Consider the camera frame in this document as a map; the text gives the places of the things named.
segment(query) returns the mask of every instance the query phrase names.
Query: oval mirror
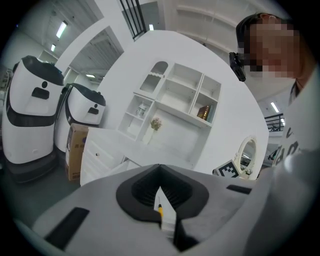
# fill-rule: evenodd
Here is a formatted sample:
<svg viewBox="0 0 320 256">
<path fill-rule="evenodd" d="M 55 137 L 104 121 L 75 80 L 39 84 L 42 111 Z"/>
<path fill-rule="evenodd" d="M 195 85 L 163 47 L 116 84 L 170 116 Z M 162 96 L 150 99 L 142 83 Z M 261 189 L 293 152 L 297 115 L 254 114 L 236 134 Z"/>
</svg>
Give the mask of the oval mirror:
<svg viewBox="0 0 320 256">
<path fill-rule="evenodd" d="M 244 139 L 237 156 L 234 160 L 234 164 L 240 171 L 242 177 L 249 178 L 249 175 L 253 172 L 253 167 L 256 160 L 257 153 L 257 139 L 255 136 L 249 136 Z"/>
</svg>

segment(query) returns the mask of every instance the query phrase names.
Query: neck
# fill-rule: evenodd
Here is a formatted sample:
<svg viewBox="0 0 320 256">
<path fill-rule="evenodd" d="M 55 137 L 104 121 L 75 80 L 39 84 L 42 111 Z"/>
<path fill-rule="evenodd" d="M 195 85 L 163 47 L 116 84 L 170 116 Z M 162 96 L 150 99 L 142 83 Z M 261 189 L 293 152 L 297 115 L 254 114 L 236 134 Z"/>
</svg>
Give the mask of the neck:
<svg viewBox="0 0 320 256">
<path fill-rule="evenodd" d="M 300 71 L 296 76 L 297 86 L 302 90 L 307 84 L 309 78 L 311 77 L 315 67 L 316 60 L 307 46 L 306 42 L 303 40 L 300 44 Z"/>
</svg>

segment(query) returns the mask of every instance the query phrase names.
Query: metal railing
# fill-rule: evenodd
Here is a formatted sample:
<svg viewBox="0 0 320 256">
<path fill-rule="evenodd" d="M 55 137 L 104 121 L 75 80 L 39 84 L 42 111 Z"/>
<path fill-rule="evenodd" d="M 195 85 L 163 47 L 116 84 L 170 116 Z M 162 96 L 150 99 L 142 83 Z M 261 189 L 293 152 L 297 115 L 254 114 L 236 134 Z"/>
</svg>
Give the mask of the metal railing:
<svg viewBox="0 0 320 256">
<path fill-rule="evenodd" d="M 147 32 L 144 17 L 140 8 L 139 0 L 119 0 L 123 8 L 123 15 L 131 31 L 132 38 Z"/>
<path fill-rule="evenodd" d="M 285 121 L 284 118 L 284 114 L 275 114 L 275 115 L 271 115 L 271 116 L 267 116 L 264 118 L 266 125 L 268 126 L 268 130 L 269 132 L 281 132 L 284 130 L 284 123 L 286 122 L 282 122 L 281 119 L 283 119 L 283 121 Z"/>
</svg>

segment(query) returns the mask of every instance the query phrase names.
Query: gray floor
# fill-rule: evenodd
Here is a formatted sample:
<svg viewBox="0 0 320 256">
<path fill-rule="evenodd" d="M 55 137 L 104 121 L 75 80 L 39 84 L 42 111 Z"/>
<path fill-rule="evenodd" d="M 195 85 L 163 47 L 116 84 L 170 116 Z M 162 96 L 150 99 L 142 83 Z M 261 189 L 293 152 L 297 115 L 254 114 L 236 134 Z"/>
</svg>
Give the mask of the gray floor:
<svg viewBox="0 0 320 256">
<path fill-rule="evenodd" d="M 57 167 L 38 180 L 18 184 L 7 171 L 0 185 L 12 215 L 31 227 L 46 209 L 80 187 L 80 181 L 68 181 L 64 168 Z"/>
</svg>

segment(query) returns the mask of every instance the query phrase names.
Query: white mirror frame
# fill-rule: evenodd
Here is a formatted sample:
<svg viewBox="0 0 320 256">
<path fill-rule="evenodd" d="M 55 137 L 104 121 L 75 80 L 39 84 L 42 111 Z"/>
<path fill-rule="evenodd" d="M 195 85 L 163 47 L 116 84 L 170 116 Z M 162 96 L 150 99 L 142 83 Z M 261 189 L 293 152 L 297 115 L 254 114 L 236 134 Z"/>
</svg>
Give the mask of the white mirror frame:
<svg viewBox="0 0 320 256">
<path fill-rule="evenodd" d="M 247 145 L 247 143 L 248 143 L 249 141 L 253 141 L 253 145 L 254 145 L 254 155 L 252 156 L 249 165 L 248 165 L 244 170 L 241 170 L 241 164 L 240 164 L 240 163 L 241 163 L 241 156 L 242 156 L 242 154 L 243 154 L 243 152 L 244 152 L 244 150 L 245 150 L 245 147 L 246 147 L 246 145 Z M 246 138 L 243 140 L 243 142 L 242 142 L 242 144 L 241 144 L 241 146 L 240 146 L 240 148 L 239 148 L 238 153 L 235 154 L 234 164 L 235 164 L 236 167 L 239 169 L 239 171 L 240 171 L 241 174 L 245 174 L 246 171 L 252 170 L 252 168 L 253 168 L 254 165 L 255 165 L 256 155 L 257 155 L 257 138 L 256 138 L 256 136 L 251 135 L 251 136 L 246 137 Z"/>
</svg>

